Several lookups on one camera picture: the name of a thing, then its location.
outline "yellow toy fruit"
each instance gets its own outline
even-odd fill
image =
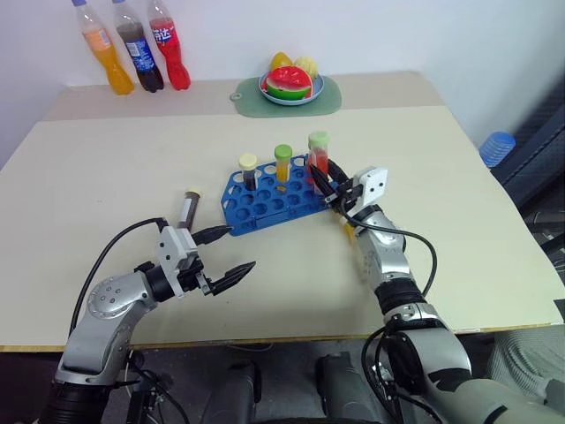
[[[307,57],[307,56],[299,57],[294,62],[294,65],[298,66],[301,69],[304,69],[308,73],[308,75],[310,75],[310,78],[312,78],[313,80],[315,80],[316,77],[318,77],[318,65],[311,57]]]
[[[279,51],[276,55],[273,56],[273,60],[271,60],[270,71],[274,71],[276,68],[282,68],[283,66],[290,65],[292,65],[290,57]]]

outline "green placemat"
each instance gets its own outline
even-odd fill
[[[315,117],[329,115],[342,107],[342,93],[337,83],[324,78],[324,90],[316,100],[300,106],[282,106],[267,100],[259,91],[259,78],[241,82],[230,96],[236,110],[244,117]]]

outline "table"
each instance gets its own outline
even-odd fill
[[[61,350],[79,288],[116,233],[151,216],[174,223],[187,187],[203,193],[194,230],[223,223],[220,198],[242,152],[270,162],[275,145],[306,151],[320,129],[346,172],[389,169],[380,205],[435,245],[428,300],[455,331],[560,322],[561,280],[433,87],[412,72],[335,79],[343,108],[323,117],[241,117],[228,100],[236,81],[128,97],[64,92],[0,171],[1,349]],[[128,235],[96,280],[154,259],[156,240],[153,227]],[[412,240],[407,255],[423,288],[430,255]],[[218,297],[194,291],[160,305],[134,344],[358,337],[382,324],[333,212],[228,236],[200,256],[213,278],[257,266]]]

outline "plate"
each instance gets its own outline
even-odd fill
[[[321,75],[318,75],[312,83],[313,94],[310,97],[308,97],[307,99],[300,99],[300,100],[277,99],[276,97],[273,97],[272,95],[264,92],[261,89],[261,86],[263,85],[263,82],[265,81],[265,79],[267,78],[268,75],[269,75],[269,72],[265,73],[261,78],[259,78],[258,89],[259,89],[259,91],[261,91],[261,94],[266,99],[270,100],[273,103],[281,104],[282,106],[299,106],[301,104],[307,104],[309,102],[312,102],[313,100],[316,100],[316,98],[320,95],[320,93],[324,89],[324,77],[322,77]]]

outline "blue test tube rack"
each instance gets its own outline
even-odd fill
[[[326,210],[321,194],[308,184],[306,155],[290,159],[290,179],[276,180],[275,163],[259,165],[255,170],[257,190],[245,188],[241,171],[230,175],[222,196],[222,210],[227,225],[233,226],[232,236],[285,223]]]

